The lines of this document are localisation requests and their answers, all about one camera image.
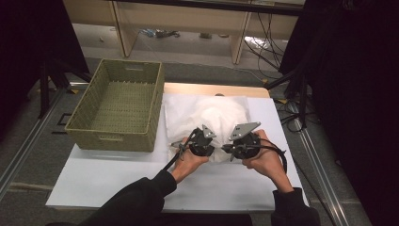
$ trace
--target black sleeve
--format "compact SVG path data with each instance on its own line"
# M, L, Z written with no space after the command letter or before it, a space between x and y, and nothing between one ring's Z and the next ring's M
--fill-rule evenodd
M271 216L273 226L303 225L319 226L317 210L303 202L302 189L294 188L293 192L278 193L273 191L276 210Z
M164 197L175 189L173 176L161 170L152 180L142 178L123 188L79 225L148 225L162 211Z

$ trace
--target white table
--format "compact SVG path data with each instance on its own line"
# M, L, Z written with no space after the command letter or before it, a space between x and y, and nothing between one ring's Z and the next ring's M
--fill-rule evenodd
M248 97L252 121L260 121L268 137L287 151L288 176L302 187L272 99ZM155 176L168 162L164 107L153 153L80 150L77 145L59 175L46 205L56 209L99 208L124 186ZM240 161L206 163L166 196L164 212L256 213L274 210L266 177Z

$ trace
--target person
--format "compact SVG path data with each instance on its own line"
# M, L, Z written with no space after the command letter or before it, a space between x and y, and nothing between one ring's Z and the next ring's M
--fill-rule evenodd
M261 144L270 146L264 130L254 132ZM206 156L196 156L189 149L175 162L171 172L160 170L153 178L142 178L129 184L79 226L99 225L252 225L249 215L161 214L166 195L177 188L185 177L202 164ZM257 156L244 159L243 165L270 178L276 185L273 191L276 209L271 215L273 226L320 225L315 209L303 202L302 189L292 187L276 152L261 149Z

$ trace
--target black curtain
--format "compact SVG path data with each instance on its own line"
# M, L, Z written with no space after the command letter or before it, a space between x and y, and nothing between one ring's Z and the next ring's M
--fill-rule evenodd
M40 78L44 60L61 60L82 73L88 66L62 0L1 0L0 30L1 137ZM49 66L57 76L65 73Z
M399 8L394 1L353 2L358 7L342 8L337 28L320 46L324 53L307 76L318 116L370 221L392 225L399 187ZM287 46L283 72L300 62L309 45L311 37L303 32L314 33L322 25L317 18L305 19L298 21Z

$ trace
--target wrist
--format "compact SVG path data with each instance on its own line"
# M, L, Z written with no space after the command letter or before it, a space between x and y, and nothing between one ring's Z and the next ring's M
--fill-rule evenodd
M293 186L291 186L290 180L288 179L287 175L275 176L270 178L273 183L275 184L278 192L280 193L288 193L294 191Z
M174 169L171 175L175 179L176 184L180 183L184 179L183 174L178 169Z

